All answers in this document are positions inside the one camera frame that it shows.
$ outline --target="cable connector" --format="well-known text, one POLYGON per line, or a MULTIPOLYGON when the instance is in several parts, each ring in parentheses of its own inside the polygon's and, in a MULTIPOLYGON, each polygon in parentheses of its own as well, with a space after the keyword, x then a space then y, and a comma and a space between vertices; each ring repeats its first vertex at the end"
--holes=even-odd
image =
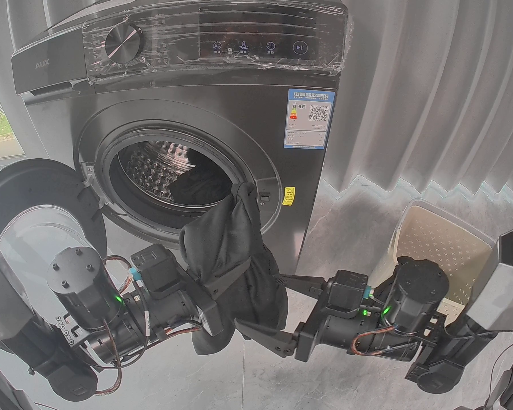
POLYGON ((130 277, 134 280, 134 281, 140 281, 142 280, 142 276, 141 274, 139 273, 139 271, 134 268, 134 267, 130 267, 129 268, 129 273, 130 273, 130 277))

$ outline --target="white basket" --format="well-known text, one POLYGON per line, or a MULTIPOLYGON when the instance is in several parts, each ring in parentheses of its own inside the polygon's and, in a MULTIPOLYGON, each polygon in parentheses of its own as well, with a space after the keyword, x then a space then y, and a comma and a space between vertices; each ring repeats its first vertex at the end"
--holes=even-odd
POLYGON ((369 285, 376 287, 389 278, 399 256, 431 260, 449 277, 450 290, 438 308, 447 315, 448 324, 467 304, 493 246, 494 240, 458 217, 414 199, 397 224, 386 255, 370 275, 369 285))

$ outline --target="display panel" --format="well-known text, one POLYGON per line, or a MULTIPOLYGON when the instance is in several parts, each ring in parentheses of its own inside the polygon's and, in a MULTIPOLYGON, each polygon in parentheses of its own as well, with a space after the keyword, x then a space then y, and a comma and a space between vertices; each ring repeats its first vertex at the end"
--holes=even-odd
POLYGON ((317 23, 312 10, 271 4, 211 5, 199 10, 200 57, 253 56, 312 61, 317 23))

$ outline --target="energy label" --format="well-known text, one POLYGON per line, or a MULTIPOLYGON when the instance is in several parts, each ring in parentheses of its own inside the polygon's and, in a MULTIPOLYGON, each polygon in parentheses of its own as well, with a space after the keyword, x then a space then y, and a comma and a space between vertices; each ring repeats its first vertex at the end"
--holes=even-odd
POLYGON ((333 113, 334 92, 289 89, 284 147, 324 149, 333 113))

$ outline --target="black cloth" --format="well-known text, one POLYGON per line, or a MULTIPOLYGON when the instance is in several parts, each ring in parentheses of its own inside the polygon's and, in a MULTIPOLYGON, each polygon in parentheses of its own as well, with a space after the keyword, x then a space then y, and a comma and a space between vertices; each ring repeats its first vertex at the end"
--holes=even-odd
POLYGON ((205 331, 192 333, 200 355, 228 345, 235 318, 277 330, 285 327, 287 291, 272 277, 279 269, 262 242, 257 194, 253 184, 233 184, 230 195, 180 232, 180 252, 201 283, 251 259, 249 269, 216 299, 224 331, 214 337, 205 331))
POLYGON ((179 175, 169 186, 173 202, 206 205, 230 193, 232 181, 217 164, 195 150, 189 150, 188 160, 195 167, 179 175))

